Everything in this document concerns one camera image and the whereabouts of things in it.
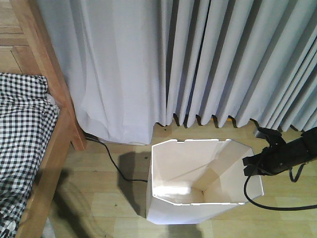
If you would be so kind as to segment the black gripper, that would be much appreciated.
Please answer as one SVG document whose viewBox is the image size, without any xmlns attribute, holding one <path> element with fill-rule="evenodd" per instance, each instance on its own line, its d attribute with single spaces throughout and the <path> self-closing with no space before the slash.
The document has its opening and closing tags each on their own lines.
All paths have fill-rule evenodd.
<svg viewBox="0 0 317 238">
<path fill-rule="evenodd" d="M 260 162 L 259 169 L 255 166 L 258 155 L 243 158 L 243 165 L 246 166 L 243 171 L 245 176 L 256 176 L 259 172 L 261 175 L 274 176 L 309 159 L 307 146 L 302 141 L 292 141 L 267 153 Z"/>
</svg>

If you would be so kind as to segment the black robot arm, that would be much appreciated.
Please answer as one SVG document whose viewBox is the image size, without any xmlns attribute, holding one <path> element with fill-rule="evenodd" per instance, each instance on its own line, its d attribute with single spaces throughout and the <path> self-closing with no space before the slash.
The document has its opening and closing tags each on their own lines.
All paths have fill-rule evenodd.
<svg viewBox="0 0 317 238">
<path fill-rule="evenodd" d="M 317 158 L 316 127 L 291 142 L 285 142 L 279 131 L 264 127 L 258 127 L 256 137 L 265 139 L 269 146 L 259 154 L 242 159 L 245 176 L 274 176 Z"/>
</svg>

